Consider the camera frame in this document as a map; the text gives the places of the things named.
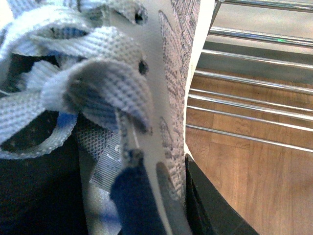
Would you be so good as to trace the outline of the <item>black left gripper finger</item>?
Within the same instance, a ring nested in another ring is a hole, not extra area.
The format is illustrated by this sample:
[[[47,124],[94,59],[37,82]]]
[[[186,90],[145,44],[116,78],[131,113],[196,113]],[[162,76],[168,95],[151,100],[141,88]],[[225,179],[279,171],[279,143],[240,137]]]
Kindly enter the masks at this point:
[[[187,219],[194,235],[258,234],[223,198],[189,154],[186,164]]]

